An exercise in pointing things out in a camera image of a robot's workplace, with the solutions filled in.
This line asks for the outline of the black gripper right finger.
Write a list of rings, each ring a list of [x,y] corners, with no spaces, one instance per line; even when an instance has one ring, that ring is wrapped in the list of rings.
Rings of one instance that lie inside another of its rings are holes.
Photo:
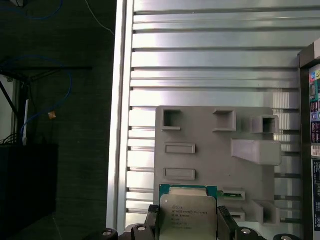
[[[262,226],[280,223],[280,209],[274,205],[256,205],[254,219]],[[217,208],[217,238],[219,240],[263,240],[264,237],[249,227],[240,227],[225,206]]]

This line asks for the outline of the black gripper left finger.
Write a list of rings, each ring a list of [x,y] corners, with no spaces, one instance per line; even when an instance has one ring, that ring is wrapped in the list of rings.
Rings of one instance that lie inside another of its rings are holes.
[[[115,229],[106,228],[101,233],[102,240],[158,240],[156,234],[158,228],[160,207],[150,205],[144,223],[132,224],[122,233]]]

